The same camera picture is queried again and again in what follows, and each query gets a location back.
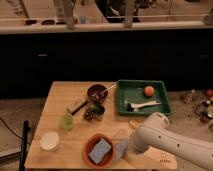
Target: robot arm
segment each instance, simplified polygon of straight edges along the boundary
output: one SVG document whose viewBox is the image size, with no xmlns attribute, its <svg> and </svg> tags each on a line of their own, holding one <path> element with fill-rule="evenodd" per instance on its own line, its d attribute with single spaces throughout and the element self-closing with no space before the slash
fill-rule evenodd
<svg viewBox="0 0 213 171">
<path fill-rule="evenodd" d="M 213 170 L 213 143 L 185 137 L 167 130 L 168 118 L 153 113 L 131 135 L 132 147 L 144 152 L 149 146 L 173 153 L 207 170 Z"/>
</svg>

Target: wooden table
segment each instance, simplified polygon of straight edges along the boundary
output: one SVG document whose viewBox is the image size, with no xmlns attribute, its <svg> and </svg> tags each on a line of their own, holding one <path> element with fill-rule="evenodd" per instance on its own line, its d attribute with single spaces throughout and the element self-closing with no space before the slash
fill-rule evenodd
<svg viewBox="0 0 213 171">
<path fill-rule="evenodd" d="M 102 121 L 83 120 L 87 106 L 74 115 L 74 127 L 65 131 L 59 127 L 59 118 L 65 114 L 66 108 L 82 97 L 86 97 L 87 89 L 97 82 L 54 82 L 50 89 L 46 104 L 37 126 L 29 153 L 25 162 L 26 168 L 50 169 L 88 169 L 82 159 L 84 143 L 92 135 L 103 133 L 116 143 L 120 139 L 128 138 L 133 129 L 130 120 L 143 122 L 145 118 L 121 117 L 116 107 L 116 89 L 109 90 L 104 102 L 106 109 Z M 99 82 L 106 87 L 111 82 Z M 60 137 L 60 148 L 55 152 L 43 151 L 39 141 L 48 131 L 56 131 Z M 126 156 L 110 166 L 110 169 L 176 169 L 177 162 L 174 155 L 150 147 L 143 154 L 135 154 L 128 150 Z"/>
</svg>

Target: black cable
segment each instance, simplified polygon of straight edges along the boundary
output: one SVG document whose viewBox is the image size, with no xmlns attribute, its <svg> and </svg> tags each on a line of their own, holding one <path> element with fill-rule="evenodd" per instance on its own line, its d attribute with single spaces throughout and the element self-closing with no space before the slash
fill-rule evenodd
<svg viewBox="0 0 213 171">
<path fill-rule="evenodd" d="M 19 139 L 21 139 L 22 141 L 24 141 L 24 139 L 19 136 L 18 134 L 16 134 L 9 126 L 8 124 L 4 121 L 4 119 L 2 119 L 2 117 L 0 116 L 0 120 L 2 121 L 2 123 L 6 126 L 6 128 L 13 134 L 15 135 L 16 137 L 18 137 Z"/>
</svg>

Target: tray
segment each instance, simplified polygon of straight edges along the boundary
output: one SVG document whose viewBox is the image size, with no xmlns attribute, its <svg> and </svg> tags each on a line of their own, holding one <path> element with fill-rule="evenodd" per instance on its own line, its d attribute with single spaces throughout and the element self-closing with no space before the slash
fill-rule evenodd
<svg viewBox="0 0 213 171">
<path fill-rule="evenodd" d="M 149 85 L 155 88 L 155 93 L 152 97 L 147 97 L 143 93 L 144 88 Z M 118 80 L 117 90 L 117 107 L 121 116 L 148 116 L 153 112 L 171 115 L 171 106 L 169 104 L 165 85 L 162 81 Z M 127 105 L 129 103 L 144 103 L 153 100 L 160 100 L 162 104 L 143 107 L 137 112 L 127 110 Z"/>
</svg>

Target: bowl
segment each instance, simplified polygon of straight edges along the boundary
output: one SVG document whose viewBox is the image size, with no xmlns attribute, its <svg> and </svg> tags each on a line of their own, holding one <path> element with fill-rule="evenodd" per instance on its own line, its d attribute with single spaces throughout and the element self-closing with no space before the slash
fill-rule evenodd
<svg viewBox="0 0 213 171">
<path fill-rule="evenodd" d="M 90 101 L 102 104 L 108 95 L 108 91 L 103 92 L 106 89 L 107 88 L 101 84 L 95 84 L 87 90 L 87 96 Z"/>
<path fill-rule="evenodd" d="M 89 157 L 89 153 L 92 151 L 94 146 L 102 139 L 106 140 L 110 145 L 111 149 L 110 151 L 104 155 L 103 159 L 101 160 L 100 163 L 95 164 Z M 95 134 L 93 135 L 84 145 L 83 148 L 83 160 L 84 162 L 92 169 L 104 169 L 107 168 L 113 161 L 115 153 L 115 148 L 113 145 L 113 142 L 110 138 L 105 136 L 104 134 Z"/>
</svg>

